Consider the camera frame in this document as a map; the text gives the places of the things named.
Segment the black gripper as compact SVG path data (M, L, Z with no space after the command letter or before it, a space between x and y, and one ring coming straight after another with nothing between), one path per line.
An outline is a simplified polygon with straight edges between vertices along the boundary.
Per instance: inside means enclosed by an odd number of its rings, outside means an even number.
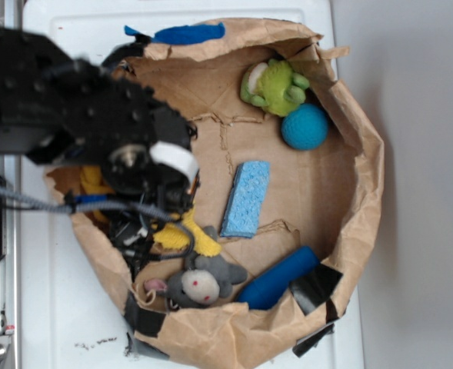
M101 166L106 183L118 194L144 197L163 211L188 211L199 183L191 141L198 128L170 107L154 108L138 129L142 136L114 149Z

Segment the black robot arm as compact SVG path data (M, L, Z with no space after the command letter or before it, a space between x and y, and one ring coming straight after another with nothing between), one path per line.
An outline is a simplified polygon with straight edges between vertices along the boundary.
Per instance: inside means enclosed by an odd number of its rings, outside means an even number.
M198 185L190 126L151 87L1 27L0 155L97 166L117 194L169 212L187 211Z

